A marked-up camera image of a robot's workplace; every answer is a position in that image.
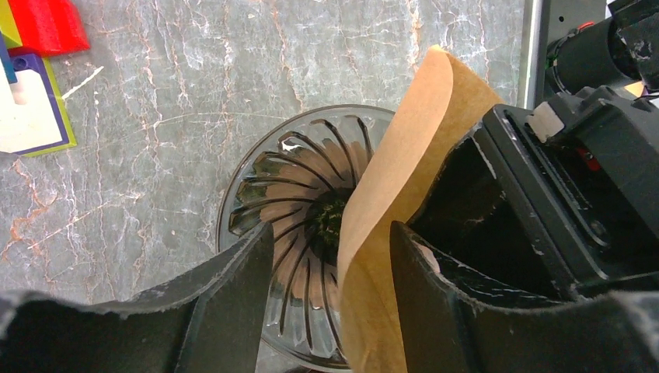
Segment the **grey ribbed dripper cone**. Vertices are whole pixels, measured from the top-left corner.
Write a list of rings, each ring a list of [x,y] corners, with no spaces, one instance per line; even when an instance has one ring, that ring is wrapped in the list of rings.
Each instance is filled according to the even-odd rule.
[[[316,371],[349,371],[340,339],[340,224],[393,116],[376,106],[344,104],[286,120],[240,162],[218,212],[219,245],[271,224],[274,258],[262,339]]]

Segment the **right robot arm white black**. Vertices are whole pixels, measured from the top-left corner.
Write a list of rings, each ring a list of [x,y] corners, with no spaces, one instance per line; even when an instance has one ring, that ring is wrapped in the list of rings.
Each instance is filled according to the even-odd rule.
[[[545,1],[529,97],[448,153],[410,226],[549,302],[658,289],[658,3]]]

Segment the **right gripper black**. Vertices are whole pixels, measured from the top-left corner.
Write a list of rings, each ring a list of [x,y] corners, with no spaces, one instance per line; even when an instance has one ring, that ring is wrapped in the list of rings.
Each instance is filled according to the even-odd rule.
[[[606,86],[497,104],[450,150],[409,227],[551,299],[658,289],[657,96]]]

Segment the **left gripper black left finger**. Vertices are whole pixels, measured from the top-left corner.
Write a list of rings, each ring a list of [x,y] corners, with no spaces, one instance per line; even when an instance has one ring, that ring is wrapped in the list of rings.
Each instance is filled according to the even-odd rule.
[[[124,302],[1,294],[3,372],[253,372],[273,264],[261,223],[206,262]]]

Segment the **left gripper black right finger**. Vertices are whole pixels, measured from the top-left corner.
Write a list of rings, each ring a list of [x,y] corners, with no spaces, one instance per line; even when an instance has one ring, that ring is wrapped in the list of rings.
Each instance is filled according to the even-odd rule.
[[[658,294],[556,302],[488,277],[391,225],[393,282],[411,372],[656,372]]]

